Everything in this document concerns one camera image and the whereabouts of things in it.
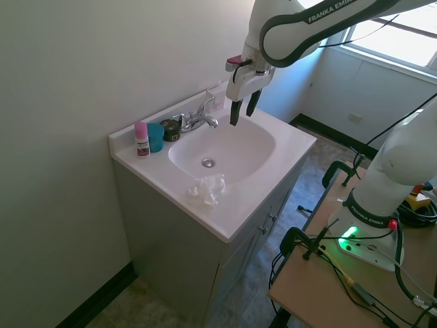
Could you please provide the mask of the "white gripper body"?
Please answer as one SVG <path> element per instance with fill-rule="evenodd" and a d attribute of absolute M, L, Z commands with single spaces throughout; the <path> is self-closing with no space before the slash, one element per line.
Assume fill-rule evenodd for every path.
<path fill-rule="evenodd" d="M 251 66 L 244 66 L 237 69 L 227 86 L 226 97 L 231 101 L 240 101 L 258 90 L 266 87 L 274 76 L 275 68 L 261 74 Z"/>

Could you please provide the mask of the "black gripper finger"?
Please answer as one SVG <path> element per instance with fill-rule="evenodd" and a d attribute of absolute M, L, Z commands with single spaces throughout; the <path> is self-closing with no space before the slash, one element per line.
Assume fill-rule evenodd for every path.
<path fill-rule="evenodd" d="M 236 126 L 240 117 L 240 108 L 242 106 L 242 100 L 233 101 L 231 104 L 230 124 Z"/>
<path fill-rule="evenodd" d="M 252 93 L 251 98 L 249 100 L 249 103 L 246 107 L 246 115 L 248 117 L 251 117 L 253 115 L 253 112 L 257 106 L 257 103 L 259 101 L 259 97 L 261 96 L 262 89 L 257 90 L 256 92 Z"/>

